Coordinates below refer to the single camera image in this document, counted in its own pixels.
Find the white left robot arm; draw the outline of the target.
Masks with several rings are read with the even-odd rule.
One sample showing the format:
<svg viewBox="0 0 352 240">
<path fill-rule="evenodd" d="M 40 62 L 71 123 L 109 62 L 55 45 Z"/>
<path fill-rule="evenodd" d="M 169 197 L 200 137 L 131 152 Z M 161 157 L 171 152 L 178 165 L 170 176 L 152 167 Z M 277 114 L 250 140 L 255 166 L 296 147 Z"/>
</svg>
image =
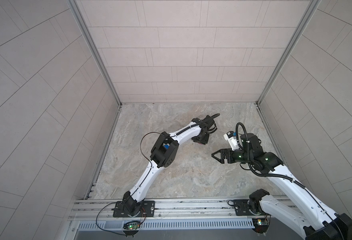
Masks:
<svg viewBox="0 0 352 240">
<path fill-rule="evenodd" d="M 179 146 L 188 140 L 206 145 L 209 135 L 217 130 L 214 119 L 218 116 L 220 114 L 207 115 L 203 120 L 194 118 L 176 132 L 160 133 L 151 149 L 151 156 L 147 159 L 149 163 L 146 170 L 134 187 L 116 203 L 114 217 L 135 217 L 144 207 L 146 195 L 157 176 L 175 160 Z"/>
</svg>

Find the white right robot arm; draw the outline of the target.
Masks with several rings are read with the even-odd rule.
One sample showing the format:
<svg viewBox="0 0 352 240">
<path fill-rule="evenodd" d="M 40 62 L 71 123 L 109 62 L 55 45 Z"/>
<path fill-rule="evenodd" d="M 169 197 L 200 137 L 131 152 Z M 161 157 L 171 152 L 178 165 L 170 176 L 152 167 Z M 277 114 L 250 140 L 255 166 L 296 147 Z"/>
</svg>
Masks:
<svg viewBox="0 0 352 240">
<path fill-rule="evenodd" d="M 299 209 L 295 211 L 277 201 L 268 191 L 259 189 L 249 196 L 249 210 L 277 218 L 305 240 L 351 240 L 352 219 L 338 214 L 314 196 L 272 152 L 265 152 L 254 134 L 224 134 L 230 148 L 218 150 L 221 164 L 247 164 L 258 177 L 272 181 Z"/>
</svg>

